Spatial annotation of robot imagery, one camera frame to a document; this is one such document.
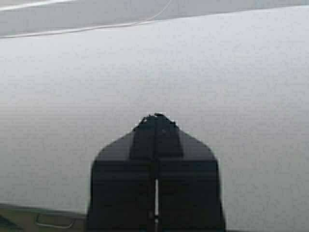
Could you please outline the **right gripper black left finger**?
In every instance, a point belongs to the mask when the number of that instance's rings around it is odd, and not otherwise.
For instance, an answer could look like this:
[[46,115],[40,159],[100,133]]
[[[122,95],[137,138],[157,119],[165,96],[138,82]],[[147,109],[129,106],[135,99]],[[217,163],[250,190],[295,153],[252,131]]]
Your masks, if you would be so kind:
[[106,145],[91,167],[88,232],[153,232],[156,117]]

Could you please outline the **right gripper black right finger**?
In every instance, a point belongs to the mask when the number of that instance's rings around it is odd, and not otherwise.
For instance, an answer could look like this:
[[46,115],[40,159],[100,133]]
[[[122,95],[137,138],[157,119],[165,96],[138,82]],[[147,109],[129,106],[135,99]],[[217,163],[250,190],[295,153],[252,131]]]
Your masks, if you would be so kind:
[[156,113],[159,226],[163,232],[224,232],[219,162],[202,141]]

